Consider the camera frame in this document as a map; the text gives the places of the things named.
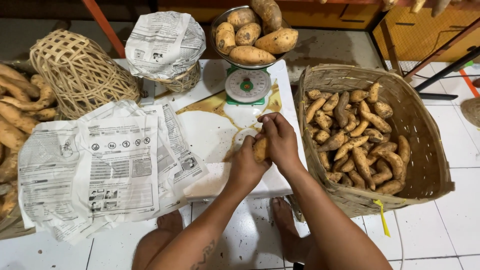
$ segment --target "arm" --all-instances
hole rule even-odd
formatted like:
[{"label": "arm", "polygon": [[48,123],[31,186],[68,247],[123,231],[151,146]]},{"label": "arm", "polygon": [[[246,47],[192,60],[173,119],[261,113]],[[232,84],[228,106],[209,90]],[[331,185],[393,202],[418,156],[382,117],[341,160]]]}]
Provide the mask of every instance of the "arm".
[{"label": "arm", "polygon": [[256,163],[252,136],[235,153],[227,184],[212,204],[150,263],[148,270],[202,270],[240,202],[258,185],[271,161]]},{"label": "arm", "polygon": [[385,256],[371,239],[338,208],[304,168],[298,157],[293,127],[280,113],[260,117],[269,153],[290,184],[320,256],[332,270],[391,270]]}]

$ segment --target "foot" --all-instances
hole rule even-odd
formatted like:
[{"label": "foot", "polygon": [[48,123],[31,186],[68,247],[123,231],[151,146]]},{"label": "foot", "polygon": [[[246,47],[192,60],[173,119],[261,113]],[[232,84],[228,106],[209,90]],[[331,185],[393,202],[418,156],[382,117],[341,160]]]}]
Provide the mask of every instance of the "foot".
[{"label": "foot", "polygon": [[292,208],[283,198],[273,198],[272,209],[273,219],[282,239],[283,256],[289,262],[303,262],[305,255],[297,251],[302,238],[295,228]]},{"label": "foot", "polygon": [[158,217],[156,224],[159,229],[170,231],[175,236],[177,236],[183,230],[183,219],[180,211],[178,210]]}]

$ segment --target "scale dial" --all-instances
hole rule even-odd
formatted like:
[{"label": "scale dial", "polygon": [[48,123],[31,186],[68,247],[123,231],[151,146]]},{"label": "scale dial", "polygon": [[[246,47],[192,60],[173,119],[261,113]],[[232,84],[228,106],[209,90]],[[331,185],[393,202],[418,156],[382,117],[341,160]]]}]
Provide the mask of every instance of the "scale dial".
[{"label": "scale dial", "polygon": [[238,102],[251,103],[265,97],[271,86],[265,71],[237,69],[227,77],[225,91]]}]

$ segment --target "forearm tattoo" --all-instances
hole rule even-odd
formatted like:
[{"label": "forearm tattoo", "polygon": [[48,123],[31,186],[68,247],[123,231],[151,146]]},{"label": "forearm tattoo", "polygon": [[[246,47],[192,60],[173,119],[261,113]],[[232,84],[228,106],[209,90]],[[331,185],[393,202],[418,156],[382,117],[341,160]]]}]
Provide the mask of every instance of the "forearm tattoo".
[{"label": "forearm tattoo", "polygon": [[204,259],[202,261],[197,262],[196,264],[190,267],[190,270],[199,270],[202,264],[207,262],[207,257],[213,252],[213,248],[215,247],[215,240],[212,240],[208,246],[203,248],[203,256]]}]

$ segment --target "pile of sweet potatoes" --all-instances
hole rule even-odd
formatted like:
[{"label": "pile of sweet potatoes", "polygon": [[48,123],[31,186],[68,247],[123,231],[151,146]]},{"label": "pile of sweet potatoes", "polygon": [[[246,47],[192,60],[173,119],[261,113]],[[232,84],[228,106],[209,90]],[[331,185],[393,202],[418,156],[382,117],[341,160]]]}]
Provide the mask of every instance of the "pile of sweet potatoes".
[{"label": "pile of sweet potatoes", "polygon": [[276,54],[295,47],[298,31],[282,28],[282,12],[274,0],[252,0],[250,6],[253,10],[232,11],[227,21],[216,28],[215,45],[240,64],[272,63]]},{"label": "pile of sweet potatoes", "polygon": [[18,151],[40,121],[53,120],[55,101],[52,88],[40,75],[27,79],[0,64],[0,220],[18,201]]},{"label": "pile of sweet potatoes", "polygon": [[378,100],[380,84],[352,92],[306,92],[305,118],[327,177],[358,189],[394,195],[405,187],[408,140],[391,142],[392,108]]}]

